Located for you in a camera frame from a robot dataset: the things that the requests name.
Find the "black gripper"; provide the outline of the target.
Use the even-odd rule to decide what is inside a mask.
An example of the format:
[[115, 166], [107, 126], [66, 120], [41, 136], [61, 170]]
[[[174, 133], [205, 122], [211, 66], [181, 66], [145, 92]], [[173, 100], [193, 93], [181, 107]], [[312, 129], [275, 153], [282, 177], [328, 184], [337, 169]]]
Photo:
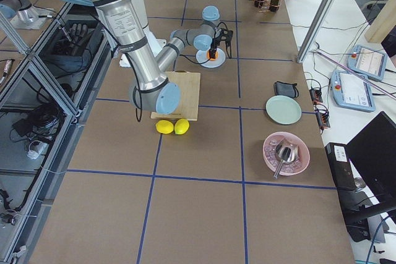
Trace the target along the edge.
[[207, 57], [209, 59], [217, 59], [218, 58], [218, 53], [217, 53], [216, 49], [219, 47], [219, 45], [220, 45], [220, 35], [218, 35], [212, 39], [210, 49], [207, 52]]

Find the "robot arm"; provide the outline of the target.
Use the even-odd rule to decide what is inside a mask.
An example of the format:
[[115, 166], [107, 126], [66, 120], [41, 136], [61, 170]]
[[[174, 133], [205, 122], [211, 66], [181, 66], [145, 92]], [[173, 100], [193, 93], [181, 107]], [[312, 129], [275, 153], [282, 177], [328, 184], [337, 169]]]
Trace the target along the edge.
[[167, 68], [187, 45], [207, 51], [218, 35], [220, 13], [215, 6], [207, 6], [202, 11], [199, 28], [174, 31], [170, 42], [154, 55], [132, 0], [63, 1], [93, 6], [101, 12], [101, 22], [114, 36], [136, 75], [136, 82], [129, 91], [130, 101], [137, 108], [159, 114], [171, 114], [181, 97], [179, 87], [165, 74]]

